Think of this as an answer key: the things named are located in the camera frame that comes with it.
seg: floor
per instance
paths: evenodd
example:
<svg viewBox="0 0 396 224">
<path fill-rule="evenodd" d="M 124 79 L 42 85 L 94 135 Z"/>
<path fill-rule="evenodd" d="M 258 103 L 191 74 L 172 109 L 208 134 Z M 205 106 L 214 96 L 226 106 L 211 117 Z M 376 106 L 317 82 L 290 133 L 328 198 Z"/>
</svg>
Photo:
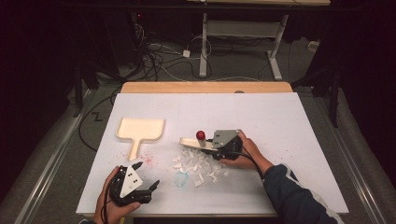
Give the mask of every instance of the floor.
<svg viewBox="0 0 396 224">
<path fill-rule="evenodd" d="M 146 59 L 146 68 L 131 77 L 137 81 L 274 81 L 265 56 L 271 39 L 212 39 L 208 58 L 210 77 L 197 76 L 199 61 L 180 59 L 185 46 L 155 41 L 150 45 L 154 59 Z M 303 77 L 315 53 L 306 49 L 309 41 L 301 39 L 282 43 L 276 56 L 284 81 Z M 191 47 L 191 58 L 199 52 Z M 161 70 L 152 69 L 152 61 L 161 63 Z M 125 64 L 122 75 L 134 68 Z M 98 75 L 100 87 L 85 91 L 84 107 L 79 117 L 75 112 L 73 92 L 70 106 L 36 147 L 15 185 L 0 206 L 0 223 L 78 223 L 79 197 L 99 147 L 113 96 L 120 84 Z M 309 87 L 297 88 L 305 112 L 311 122 L 323 153 L 339 184 L 349 213 L 341 215 L 345 223 L 391 223 L 395 220 L 395 190 L 379 162 L 361 136 L 359 127 L 347 108 L 340 90 L 337 113 L 338 129 L 327 118 L 328 99 L 314 98 Z M 126 223 L 277 223 L 276 219 L 172 219 L 127 217 Z"/>
</svg>

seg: table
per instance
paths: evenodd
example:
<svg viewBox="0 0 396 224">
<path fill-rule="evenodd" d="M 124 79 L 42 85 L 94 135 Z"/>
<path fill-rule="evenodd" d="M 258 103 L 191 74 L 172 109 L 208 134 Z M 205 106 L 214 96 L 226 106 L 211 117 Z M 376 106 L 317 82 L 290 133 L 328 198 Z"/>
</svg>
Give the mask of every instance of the table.
<svg viewBox="0 0 396 224">
<path fill-rule="evenodd" d="M 162 138 L 154 144 L 141 145 L 139 159 L 128 162 L 126 154 L 130 143 L 122 143 L 115 135 L 120 118 L 159 116 L 165 119 Z M 303 185 L 322 195 L 334 211 L 347 213 L 298 95 L 284 82 L 125 83 L 108 120 L 77 213 L 92 216 L 95 198 L 115 165 L 143 161 L 144 165 L 138 170 L 141 178 L 147 185 L 157 179 L 161 179 L 161 183 L 153 192 L 153 200 L 131 216 L 275 216 L 254 171 L 223 167 L 223 175 L 219 175 L 216 183 L 208 181 L 210 178 L 203 174 L 207 184 L 195 188 L 190 182 L 196 175 L 191 173 L 190 182 L 183 188 L 175 185 L 177 173 L 172 159 L 182 150 L 179 137 L 194 136 L 197 128 L 212 133 L 214 126 L 221 129 L 240 127 L 255 139 L 259 148 L 265 148 L 265 153 L 262 152 L 269 160 L 275 164 L 285 162 L 295 168 L 294 173 Z"/>
<path fill-rule="evenodd" d="M 209 0 L 208 3 L 222 3 L 222 4 L 256 4 L 256 5 L 283 5 L 283 6 L 328 6 L 330 0 Z M 208 35 L 231 35 L 231 36 L 252 36 L 252 37 L 273 37 L 275 39 L 274 48 L 267 51 L 268 62 L 275 80 L 282 80 L 279 67 L 276 62 L 276 54 L 279 49 L 280 41 L 282 40 L 283 32 L 286 28 L 286 22 L 289 15 L 283 15 L 280 22 L 258 22 L 258 21 L 219 21 L 208 20 L 207 13 L 204 13 L 203 31 L 202 31 L 202 50 L 200 61 L 200 77 L 206 77 L 207 65 L 207 36 Z"/>
</svg>

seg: hand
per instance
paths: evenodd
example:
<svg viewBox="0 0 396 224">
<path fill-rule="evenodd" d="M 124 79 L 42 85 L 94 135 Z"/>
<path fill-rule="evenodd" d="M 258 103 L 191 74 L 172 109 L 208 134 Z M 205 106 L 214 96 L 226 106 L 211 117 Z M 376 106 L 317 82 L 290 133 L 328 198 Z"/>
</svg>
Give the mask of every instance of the hand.
<svg viewBox="0 0 396 224">
<path fill-rule="evenodd" d="M 111 178 L 113 178 L 113 176 L 117 173 L 117 171 L 119 169 L 120 168 L 118 166 L 115 167 L 114 170 L 111 172 L 111 174 L 107 177 L 105 184 L 103 185 L 102 192 L 99 195 L 98 201 L 96 203 L 95 215 L 93 216 L 93 221 L 96 224 L 104 223 L 102 220 L 102 212 L 103 212 L 106 187 L 107 187 L 108 183 L 110 182 Z M 123 207 L 118 207 L 113 202 L 107 203 L 106 210 L 107 210 L 108 224 L 120 223 L 120 220 L 122 217 L 125 217 L 126 215 L 132 213 L 134 210 L 136 210 L 139 207 L 140 207 L 140 203 L 130 203 Z"/>
<path fill-rule="evenodd" d="M 245 154 L 247 154 L 247 152 L 248 152 L 248 155 L 250 154 L 250 156 L 253 158 L 253 160 L 259 165 L 263 174 L 265 174 L 265 172 L 268 170 L 268 168 L 274 166 L 270 161 L 268 161 L 260 153 L 259 148 L 256 146 L 256 144 L 250 138 L 247 138 L 241 130 L 239 130 L 238 136 L 241 138 L 241 140 L 243 142 L 244 149 L 242 150 L 242 152 Z M 256 170 L 256 166 L 254 166 L 253 162 L 243 156 L 239 156 L 234 161 L 227 160 L 227 159 L 221 159 L 220 162 L 225 165 L 228 165 L 228 166 Z"/>
</svg>

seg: gray carpet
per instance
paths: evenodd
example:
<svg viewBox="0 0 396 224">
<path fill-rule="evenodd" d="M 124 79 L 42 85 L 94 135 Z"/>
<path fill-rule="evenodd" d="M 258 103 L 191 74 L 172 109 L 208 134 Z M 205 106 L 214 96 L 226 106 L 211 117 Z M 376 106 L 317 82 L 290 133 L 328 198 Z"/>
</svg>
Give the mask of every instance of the gray carpet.
<svg viewBox="0 0 396 224">
<path fill-rule="evenodd" d="M 301 40 L 291 45 L 281 45 L 281 49 L 276 58 L 281 73 L 286 81 L 292 82 L 304 76 L 314 56 L 314 53 L 306 50 L 305 47 L 307 43 L 307 40 Z M 209 57 L 212 69 L 212 76 L 209 80 L 235 77 L 227 80 L 251 81 L 251 79 L 246 78 L 248 77 L 263 81 L 273 81 L 271 69 L 263 54 L 265 50 L 271 48 L 271 44 L 271 41 L 264 40 L 258 46 L 234 49 L 231 54 L 225 56 L 216 56 L 216 54 L 224 54 L 226 51 L 225 49 L 219 49 L 219 47 L 216 50 L 213 49 L 213 54 Z M 167 43 L 166 46 L 178 52 L 183 50 L 182 47 L 171 43 Z M 169 54 L 162 54 L 162 56 L 167 61 L 177 57 Z M 189 60 L 189 62 L 192 63 L 193 71 L 195 75 L 197 75 L 198 61 Z M 170 66 L 171 64 L 172 63 L 164 64 L 163 67 Z M 192 76 L 191 66 L 188 63 L 175 64 L 166 70 L 170 75 L 162 70 L 158 74 L 158 80 L 175 81 L 175 78 L 195 81 L 200 80 Z M 131 69 L 128 67 L 122 67 L 122 73 L 126 74 L 129 71 L 131 71 Z M 134 79 L 143 76 L 144 74 L 141 73 L 134 77 Z M 100 88 L 91 94 L 92 101 L 88 105 L 85 105 L 86 112 L 103 99 L 111 96 L 111 94 L 120 87 L 119 84 L 113 81 L 108 81 L 103 78 L 100 80 Z M 367 207 L 361 200 L 360 192 L 357 190 L 357 184 L 351 179 L 347 164 L 342 158 L 342 154 L 339 150 L 339 142 L 334 136 L 334 129 L 329 125 L 326 115 L 323 114 L 322 104 L 323 102 L 326 103 L 327 99 L 313 98 L 309 88 L 299 88 L 297 92 L 299 92 L 305 112 L 311 122 L 326 159 L 332 168 L 332 172 L 350 211 L 349 214 L 341 215 L 342 219 L 345 223 L 351 224 L 373 223 L 373 217 L 367 213 Z M 112 104 L 110 100 L 105 100 L 92 111 L 98 112 L 98 114 L 89 113 L 84 119 L 81 125 L 81 135 L 86 144 L 90 147 L 98 148 L 111 108 Z M 1 204 L 0 223 L 15 222 L 24 204 L 28 200 L 29 195 L 32 193 L 35 183 L 42 174 L 47 162 L 50 160 L 52 153 L 55 151 L 56 147 L 62 143 L 65 134 L 73 123 L 73 113 L 74 106 L 70 105 L 64 112 L 64 115 L 37 146 L 17 182 Z M 376 198 L 375 201 L 382 212 L 381 214 L 385 219 L 385 223 L 394 223 L 394 220 L 396 220 L 394 214 L 394 211 L 396 211 L 395 190 L 389 185 L 390 182 L 388 178 L 362 138 L 359 127 L 356 125 L 356 122 L 347 109 L 347 102 L 342 92 L 339 100 L 338 124 L 339 128 L 336 131 L 341 134 L 343 141 L 346 143 L 346 148 L 353 154 L 354 159 L 357 161 L 356 165 L 358 170 L 361 171 L 363 179 L 368 183 L 367 185 L 371 190 L 370 192 L 373 193 L 373 196 Z M 66 152 L 62 162 L 60 162 L 59 169 L 56 170 L 56 176 L 51 180 L 42 202 L 38 202 L 38 209 L 35 211 L 34 216 L 32 216 L 31 222 L 79 223 L 83 219 L 82 216 L 76 215 L 76 209 L 94 156 L 95 152 L 84 145 L 78 136 L 78 131 L 74 131 L 67 144 Z M 246 223 L 247 221 L 251 223 L 278 223 L 277 219 L 268 220 L 263 218 L 126 219 L 126 223 L 132 223 L 133 221 L 134 223 Z"/>
</svg>

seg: dark background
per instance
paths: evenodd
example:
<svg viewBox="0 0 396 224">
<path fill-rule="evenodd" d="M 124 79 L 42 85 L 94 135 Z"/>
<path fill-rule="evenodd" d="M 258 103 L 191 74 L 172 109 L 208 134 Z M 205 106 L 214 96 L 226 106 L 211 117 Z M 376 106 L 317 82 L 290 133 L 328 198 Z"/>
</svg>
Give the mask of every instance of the dark background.
<svg viewBox="0 0 396 224">
<path fill-rule="evenodd" d="M 332 4 L 356 6 L 362 2 L 345 0 Z M 326 17 L 290 16 L 284 38 L 291 42 L 302 36 L 311 40 L 322 37 L 308 76 L 332 66 L 329 62 L 334 59 L 342 59 L 338 64 L 341 87 L 350 109 L 395 186 L 394 7 L 391 1 L 368 3 L 361 15 L 331 22 Z M 128 29 L 125 14 L 88 13 L 82 18 L 60 11 L 50 0 L 2 1 L 0 8 L 2 201 L 39 140 L 67 108 L 66 94 L 74 85 L 77 64 L 82 62 L 81 75 L 94 88 L 95 71 L 107 70 L 116 75 L 117 64 L 134 62 L 125 55 L 133 55 L 135 48 L 130 41 L 134 36 L 120 32 Z M 201 17 L 193 14 L 168 15 L 167 22 L 162 20 L 164 13 L 143 15 L 142 20 L 150 29 L 180 42 L 188 42 L 201 29 Z M 238 20 L 251 19 L 239 16 Z M 110 42 L 118 45 L 111 48 Z M 329 76 L 332 77 L 325 75 L 310 85 L 328 89 L 332 83 Z"/>
</svg>

